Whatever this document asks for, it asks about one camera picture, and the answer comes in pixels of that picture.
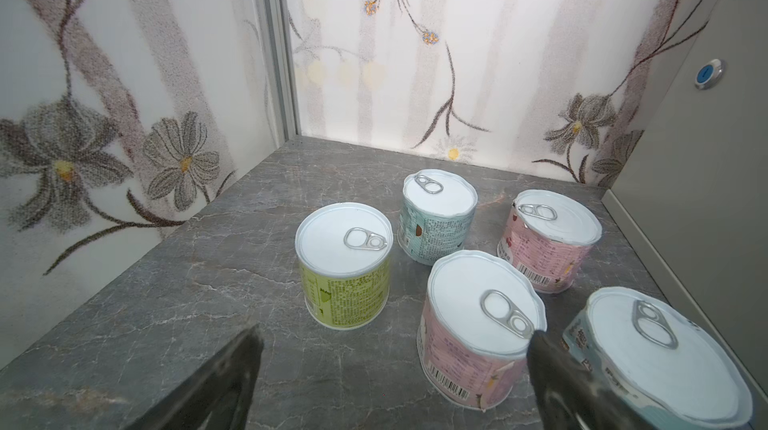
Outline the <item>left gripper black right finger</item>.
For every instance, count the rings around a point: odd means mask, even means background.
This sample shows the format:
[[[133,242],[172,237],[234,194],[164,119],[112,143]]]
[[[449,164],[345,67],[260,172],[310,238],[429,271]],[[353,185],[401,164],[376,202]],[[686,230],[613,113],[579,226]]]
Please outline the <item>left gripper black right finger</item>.
[[[545,429],[653,427],[542,330],[532,335],[527,366]]]

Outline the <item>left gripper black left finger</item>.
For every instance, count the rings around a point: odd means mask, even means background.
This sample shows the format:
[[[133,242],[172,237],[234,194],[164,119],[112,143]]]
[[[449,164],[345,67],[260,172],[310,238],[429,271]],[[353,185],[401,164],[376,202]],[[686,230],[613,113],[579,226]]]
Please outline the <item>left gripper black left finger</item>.
[[[244,329],[128,427],[245,428],[263,350],[259,327]]]

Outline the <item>teal coconut can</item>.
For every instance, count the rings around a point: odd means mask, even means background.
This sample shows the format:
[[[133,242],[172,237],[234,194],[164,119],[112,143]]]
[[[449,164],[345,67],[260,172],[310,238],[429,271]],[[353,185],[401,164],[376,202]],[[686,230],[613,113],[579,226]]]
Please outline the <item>teal coconut can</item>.
[[[753,398],[723,348],[663,301],[625,287],[593,292],[565,349],[658,429],[735,429]]]

